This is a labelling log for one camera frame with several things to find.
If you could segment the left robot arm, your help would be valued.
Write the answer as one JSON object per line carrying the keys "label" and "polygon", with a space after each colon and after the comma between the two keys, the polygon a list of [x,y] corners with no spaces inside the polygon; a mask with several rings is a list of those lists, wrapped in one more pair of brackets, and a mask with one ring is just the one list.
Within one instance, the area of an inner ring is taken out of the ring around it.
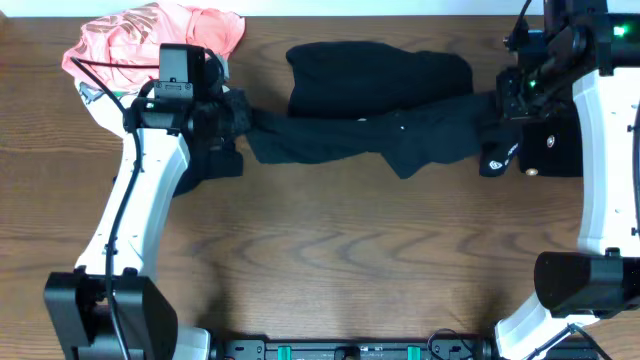
{"label": "left robot arm", "polygon": [[195,45],[164,43],[157,78],[119,105],[123,152],[99,225],[70,272],[50,274],[44,302],[64,356],[220,359],[205,329],[183,326],[158,289],[159,243],[172,200],[205,180],[238,177],[235,140],[251,125],[226,62]]}

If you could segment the black t-shirt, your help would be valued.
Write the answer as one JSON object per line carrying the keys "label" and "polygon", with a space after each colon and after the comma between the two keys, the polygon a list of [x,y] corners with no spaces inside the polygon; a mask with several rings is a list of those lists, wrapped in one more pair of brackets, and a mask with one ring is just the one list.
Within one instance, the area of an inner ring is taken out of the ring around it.
{"label": "black t-shirt", "polygon": [[284,114],[256,108],[246,137],[263,164],[321,164],[381,155],[407,179],[429,164],[479,159],[502,175],[522,132],[477,93],[471,65],[451,53],[377,42],[316,42],[286,52],[294,87]]}

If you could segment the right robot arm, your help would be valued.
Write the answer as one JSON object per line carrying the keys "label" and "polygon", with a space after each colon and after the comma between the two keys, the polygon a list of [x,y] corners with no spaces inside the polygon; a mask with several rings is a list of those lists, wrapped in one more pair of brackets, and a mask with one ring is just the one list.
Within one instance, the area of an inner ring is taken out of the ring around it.
{"label": "right robot arm", "polygon": [[544,26],[518,19],[518,58],[496,80],[504,120],[549,119],[568,100],[582,144],[578,248],[544,252],[533,294],[494,328],[480,359],[601,359],[592,324],[639,306],[639,16],[612,1],[548,1]]}

